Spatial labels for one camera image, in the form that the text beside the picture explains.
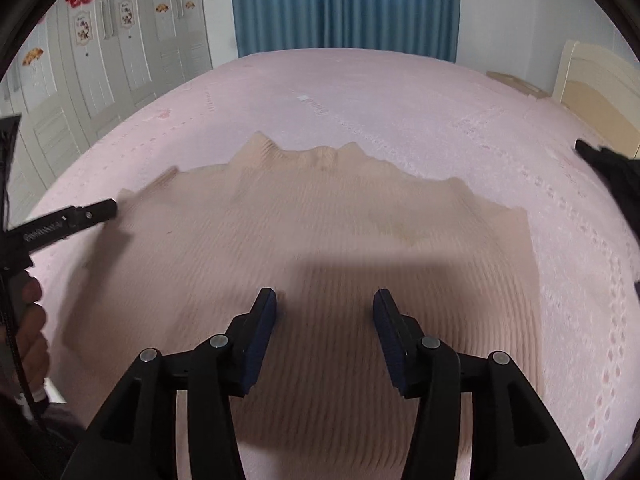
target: human hand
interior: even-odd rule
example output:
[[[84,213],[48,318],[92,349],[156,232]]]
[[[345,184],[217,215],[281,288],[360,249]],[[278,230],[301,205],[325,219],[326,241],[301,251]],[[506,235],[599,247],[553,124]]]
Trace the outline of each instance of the human hand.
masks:
[[[44,378],[49,373],[49,345],[41,330],[47,321],[44,309],[35,304],[42,298],[42,288],[36,278],[31,278],[22,290],[22,299],[29,305],[15,335],[22,367],[29,383],[29,389],[37,392],[44,386]],[[6,331],[0,326],[0,340],[6,341]],[[13,380],[18,376],[14,371]]]

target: cream headboard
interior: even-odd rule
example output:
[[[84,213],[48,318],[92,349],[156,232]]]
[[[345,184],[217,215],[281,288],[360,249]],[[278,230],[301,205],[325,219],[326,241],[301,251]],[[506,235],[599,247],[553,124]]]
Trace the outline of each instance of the cream headboard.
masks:
[[[567,41],[553,99],[612,150],[640,156],[640,71],[602,46]]]

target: blue curtain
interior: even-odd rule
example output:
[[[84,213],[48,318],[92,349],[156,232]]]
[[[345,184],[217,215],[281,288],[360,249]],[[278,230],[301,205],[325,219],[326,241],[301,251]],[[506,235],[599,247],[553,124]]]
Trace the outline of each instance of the blue curtain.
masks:
[[[233,0],[238,54],[395,50],[456,60],[460,0]]]

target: black cable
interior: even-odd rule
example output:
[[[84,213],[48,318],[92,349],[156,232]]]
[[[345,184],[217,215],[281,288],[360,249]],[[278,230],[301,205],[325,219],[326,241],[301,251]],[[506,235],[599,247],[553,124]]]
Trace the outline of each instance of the black cable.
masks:
[[[4,184],[5,187],[9,186],[9,181],[7,179],[7,182]],[[6,194],[6,214],[4,215],[4,225],[6,226],[5,229],[9,228],[9,221],[11,219],[11,203],[9,202],[9,193],[7,192]]]
[[[31,395],[27,375],[24,373],[24,367],[22,366],[22,360],[20,359],[20,351],[18,350],[18,343],[15,338],[15,314],[2,274],[0,274],[0,298],[0,310],[2,311],[2,322],[4,323],[4,329],[6,330],[6,342],[14,359],[15,372],[18,376],[20,388],[22,389],[24,398],[27,401],[27,405],[31,411],[34,422],[42,431],[46,432],[47,427],[44,425],[40,413],[36,409],[36,403],[33,399],[33,395]]]
[[[6,148],[8,143],[8,135],[9,133],[6,131],[0,132],[0,171],[2,172],[2,201],[0,202],[0,221],[2,222],[2,225],[0,226],[0,228],[2,228],[2,231],[6,231],[7,229],[4,205],[9,198],[9,171],[7,169],[7,166],[11,163],[11,161],[8,160],[8,157],[10,155],[7,153],[8,150]]]

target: wardrobe handle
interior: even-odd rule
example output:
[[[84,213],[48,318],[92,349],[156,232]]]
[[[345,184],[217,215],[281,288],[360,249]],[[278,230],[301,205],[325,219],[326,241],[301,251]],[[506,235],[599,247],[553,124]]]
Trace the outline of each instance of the wardrobe handle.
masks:
[[[11,79],[14,80],[14,92],[20,91],[20,74],[18,74],[18,64],[15,62],[11,63]]]
[[[11,92],[9,90],[9,78],[7,76],[2,79],[2,97],[5,101],[11,100]]]
[[[116,35],[116,30],[118,28],[118,24],[116,23],[116,19],[115,19],[115,2],[112,2],[111,0],[107,0],[108,2],[108,6],[109,6],[109,18],[111,21],[111,37],[113,38]],[[113,4],[113,15],[111,15],[111,6]]]
[[[104,29],[104,39],[108,40],[109,35],[107,34],[107,19],[104,17],[104,1],[100,0],[100,14],[102,15],[102,28]]]
[[[176,9],[175,9],[175,17],[179,19],[180,18],[180,10],[177,9],[178,0],[174,0],[174,2],[175,2],[175,7],[176,7]]]
[[[115,32],[113,30],[113,16],[111,15],[111,0],[107,0],[106,2],[107,2],[107,5],[106,5],[107,12],[109,14],[109,26],[111,27],[111,34],[110,34],[109,37],[113,38],[113,35],[115,34]],[[106,26],[104,27],[104,33],[105,34],[107,33],[107,27]]]
[[[180,0],[180,17],[184,18],[184,6],[182,4],[182,0]]]

